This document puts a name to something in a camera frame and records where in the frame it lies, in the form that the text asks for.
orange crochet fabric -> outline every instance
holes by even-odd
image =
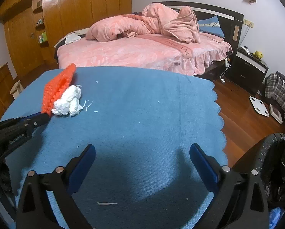
[[[69,87],[73,74],[76,71],[76,65],[70,64],[60,74],[50,80],[44,88],[42,113],[47,113],[51,116],[53,103],[62,97],[62,94]]]

plaid bag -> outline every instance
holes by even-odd
[[[285,112],[285,81],[277,73],[271,73],[265,80],[265,97],[273,98]]]

dark headboard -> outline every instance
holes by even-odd
[[[243,23],[243,15],[226,8],[213,5],[194,3],[194,2],[159,2],[172,9],[179,11],[178,6],[190,6],[198,20],[204,20],[213,16],[218,16],[220,27],[224,33],[225,41],[230,43],[233,49],[233,55],[237,53],[241,28]]]

wall socket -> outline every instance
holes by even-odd
[[[243,24],[244,24],[244,25],[247,25],[247,26],[249,26],[249,27],[251,27],[251,28],[254,27],[254,23],[251,22],[251,21],[249,21],[249,20],[247,20],[247,19],[243,19]]]

black trash can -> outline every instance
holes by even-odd
[[[285,134],[271,134],[254,145],[232,167],[234,171],[261,175],[269,211],[280,207],[285,210]],[[275,229],[285,229],[285,213]]]

